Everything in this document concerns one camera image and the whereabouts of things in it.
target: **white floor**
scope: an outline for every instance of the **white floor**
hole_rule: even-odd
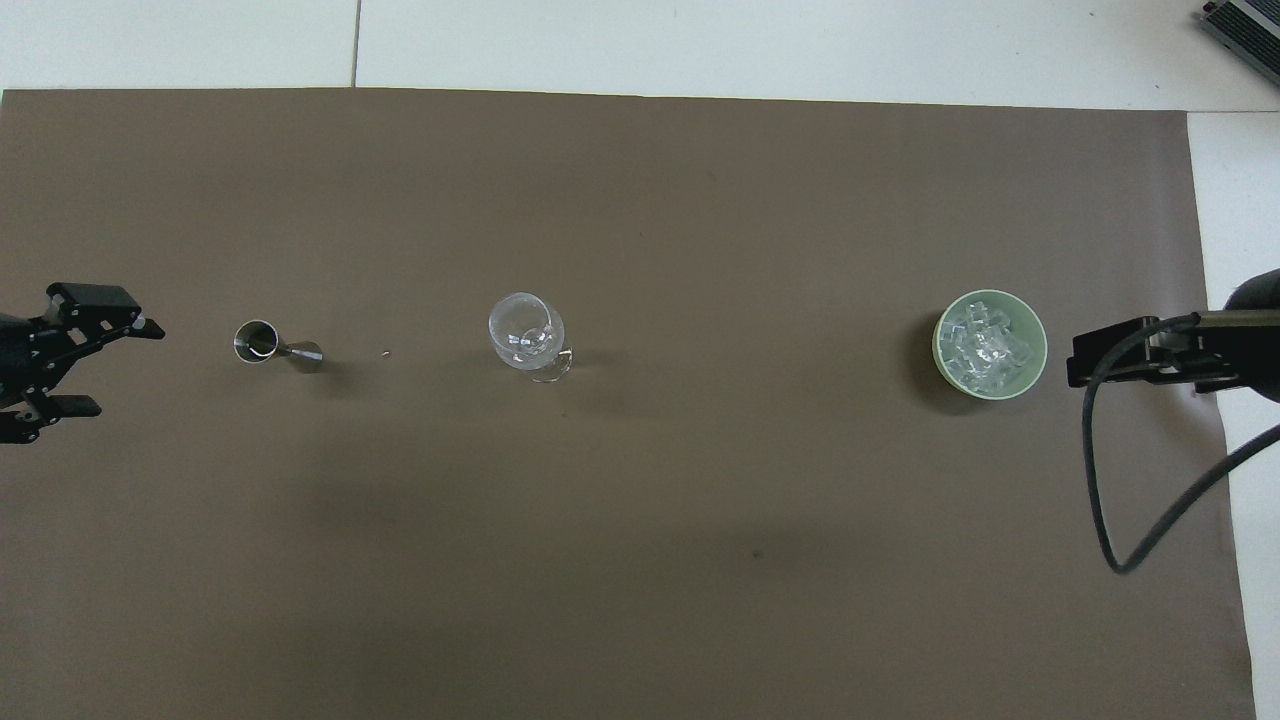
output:
[[[1280,266],[1280,87],[1201,32],[1198,5],[0,0],[0,88],[358,85],[1190,110],[1219,307]],[[1280,421],[1280,405],[1247,391],[1220,402],[1233,446]],[[1233,474],[1231,492],[1258,717],[1280,720],[1280,450]]]

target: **bowl of ice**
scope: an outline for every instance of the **bowl of ice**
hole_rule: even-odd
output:
[[[933,331],[938,372],[960,392],[983,400],[1009,400],[1030,389],[1047,355],[1039,316],[1001,290],[961,295]]]

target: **metal jigger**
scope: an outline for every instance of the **metal jigger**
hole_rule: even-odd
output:
[[[266,363],[271,357],[285,357],[303,373],[320,370],[320,363],[324,360],[319,345],[314,342],[285,345],[280,333],[266,320],[250,320],[241,325],[241,329],[236,331],[232,347],[236,348],[237,357],[251,365]]]

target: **black cable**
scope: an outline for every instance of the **black cable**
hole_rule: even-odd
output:
[[[1147,555],[1151,552],[1160,538],[1165,537],[1169,528],[1174,527],[1174,523],[1187,512],[1202,495],[1208,492],[1211,487],[1217,484],[1219,480],[1226,477],[1228,473],[1239,468],[1245,460],[1253,457],[1258,452],[1262,452],[1267,447],[1275,445],[1280,441],[1280,425],[1263,432],[1258,437],[1251,439],[1249,442],[1235,448],[1230,455],[1216,462],[1212,468],[1204,471],[1172,505],[1165,514],[1156,520],[1156,524],[1151,527],[1147,536],[1142,538],[1138,547],[1134,548],[1133,553],[1124,562],[1116,561],[1115,548],[1111,547],[1111,537],[1107,533],[1107,523],[1102,516],[1102,497],[1098,493],[1098,471],[1094,466],[1093,459],[1093,404],[1098,395],[1098,388],[1106,382],[1107,374],[1111,373],[1111,368],[1120,360],[1120,357],[1137,347],[1139,343],[1144,342],[1148,337],[1162,333],[1162,332],[1183,332],[1196,327],[1199,323],[1199,315],[1192,313],[1190,315],[1180,315],[1178,318],[1169,318],[1161,320],[1153,325],[1148,325],[1139,331],[1135,331],[1129,337],[1121,340],[1107,351],[1106,355],[1098,360],[1098,366],[1093,369],[1093,377],[1089,378],[1089,387],[1084,391],[1084,407],[1082,410],[1080,429],[1084,436],[1084,477],[1089,484],[1089,506],[1093,509],[1093,528],[1098,533],[1098,544],[1102,546],[1102,557],[1106,559],[1107,565],[1119,575],[1125,575],[1133,571]]]

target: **bowl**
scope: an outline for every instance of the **bowl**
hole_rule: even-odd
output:
[[[1010,332],[1032,348],[1032,359],[1023,366],[1021,373],[995,395],[987,395],[965,387],[960,382],[960,378],[954,377],[942,363],[942,324],[961,316],[965,309],[973,302],[983,302],[987,307],[1002,310],[1009,315]],[[1048,338],[1044,336],[1044,324],[1041,323],[1039,316],[1032,310],[1030,305],[1023,302],[1016,295],[1010,295],[1002,290],[975,290],[961,295],[942,311],[938,324],[933,327],[933,363],[937,364],[938,372],[960,392],[982,400],[1009,400],[1027,392],[1044,372],[1047,357]]]

